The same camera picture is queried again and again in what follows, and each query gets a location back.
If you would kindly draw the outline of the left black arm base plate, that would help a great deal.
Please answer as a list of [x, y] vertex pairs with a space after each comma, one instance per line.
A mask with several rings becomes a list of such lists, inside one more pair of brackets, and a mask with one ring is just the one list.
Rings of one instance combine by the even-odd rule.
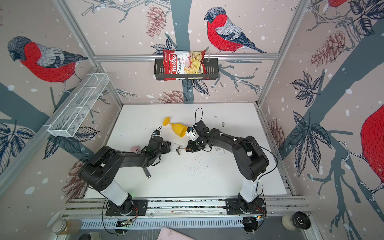
[[145, 216], [148, 203], [148, 200], [127, 200], [121, 206], [117, 206], [108, 200], [105, 215], [107, 217]]

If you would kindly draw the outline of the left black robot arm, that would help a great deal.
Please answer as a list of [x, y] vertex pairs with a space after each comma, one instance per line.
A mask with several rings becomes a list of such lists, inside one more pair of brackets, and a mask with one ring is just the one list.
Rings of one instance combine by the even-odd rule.
[[171, 143], [160, 136], [151, 137], [143, 150], [122, 152], [104, 146], [81, 168], [79, 178], [105, 197], [117, 214], [127, 216], [136, 210], [133, 197], [115, 180], [121, 168], [142, 168], [155, 165], [161, 155], [171, 152]]

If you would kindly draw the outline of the grey white remote control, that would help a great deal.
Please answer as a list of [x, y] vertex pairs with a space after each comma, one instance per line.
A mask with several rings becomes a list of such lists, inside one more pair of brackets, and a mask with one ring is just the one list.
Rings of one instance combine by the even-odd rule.
[[182, 146], [179, 145], [179, 144], [176, 144], [176, 143], [171, 143], [171, 144], [170, 144], [171, 152], [176, 152], [176, 153], [178, 153], [179, 150], [180, 150], [180, 148], [182, 148]]

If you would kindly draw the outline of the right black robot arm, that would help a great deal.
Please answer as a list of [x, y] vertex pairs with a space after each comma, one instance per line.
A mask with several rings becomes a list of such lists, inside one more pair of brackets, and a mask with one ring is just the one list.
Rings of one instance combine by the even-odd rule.
[[206, 146], [222, 148], [234, 155], [239, 172], [243, 176], [242, 189], [236, 199], [226, 199], [224, 209], [227, 214], [267, 214], [265, 201], [259, 198], [260, 178], [266, 173], [270, 162], [252, 136], [238, 138], [223, 133], [218, 129], [209, 129], [203, 121], [188, 127], [186, 152], [194, 153], [204, 150]]

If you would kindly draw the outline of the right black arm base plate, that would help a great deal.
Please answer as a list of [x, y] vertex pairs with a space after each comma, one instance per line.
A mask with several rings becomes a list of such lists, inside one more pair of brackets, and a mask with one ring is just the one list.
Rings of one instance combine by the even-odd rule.
[[226, 199], [225, 205], [228, 215], [266, 215], [267, 209], [264, 199], [257, 198], [251, 203], [243, 199]]

